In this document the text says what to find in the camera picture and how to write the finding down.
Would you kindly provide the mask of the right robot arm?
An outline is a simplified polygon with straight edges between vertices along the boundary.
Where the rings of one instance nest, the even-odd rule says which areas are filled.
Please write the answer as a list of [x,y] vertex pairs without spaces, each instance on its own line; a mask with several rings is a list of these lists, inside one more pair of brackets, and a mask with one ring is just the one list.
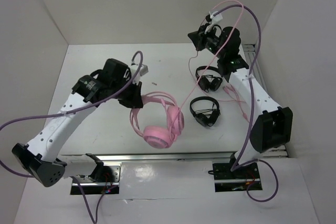
[[240,32],[225,27],[217,35],[217,26],[202,25],[188,34],[197,51],[207,49],[217,60],[219,74],[241,95],[250,107],[250,122],[242,148],[231,159],[229,172],[235,178],[247,172],[247,165],[272,148],[290,141],[293,112],[274,101],[255,79],[251,66],[239,53]]

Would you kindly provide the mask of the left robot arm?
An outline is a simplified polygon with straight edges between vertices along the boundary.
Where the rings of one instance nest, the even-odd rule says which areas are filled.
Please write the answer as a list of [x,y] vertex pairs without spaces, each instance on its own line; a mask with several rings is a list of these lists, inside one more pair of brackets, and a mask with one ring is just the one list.
[[27,144],[17,143],[12,153],[22,167],[45,187],[53,186],[61,178],[87,177],[98,182],[113,173],[93,154],[60,156],[59,152],[77,127],[103,102],[117,99],[131,109],[143,107],[141,76],[148,72],[142,63],[130,66],[116,59],[108,59],[102,69],[81,77],[71,94],[54,117]]

